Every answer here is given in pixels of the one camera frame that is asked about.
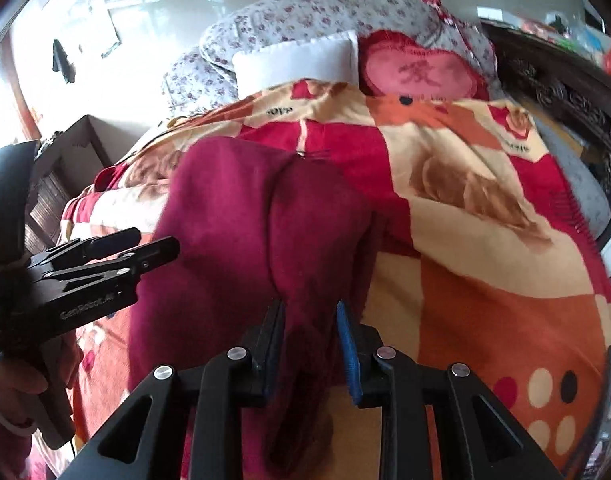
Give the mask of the person's left hand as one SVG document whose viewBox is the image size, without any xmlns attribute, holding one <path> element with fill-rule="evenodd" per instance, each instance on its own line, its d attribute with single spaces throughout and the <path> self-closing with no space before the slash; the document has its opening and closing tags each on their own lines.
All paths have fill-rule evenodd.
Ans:
<svg viewBox="0 0 611 480">
<path fill-rule="evenodd" d="M 58 359 L 59 376 L 67 389 L 78 378 L 83 352 L 75 332 L 62 336 Z M 37 396 L 48 388 L 43 375 L 25 361 L 0 356 L 0 413 L 12 425 L 25 428 L 33 417 L 22 404 L 22 396 Z"/>
</svg>

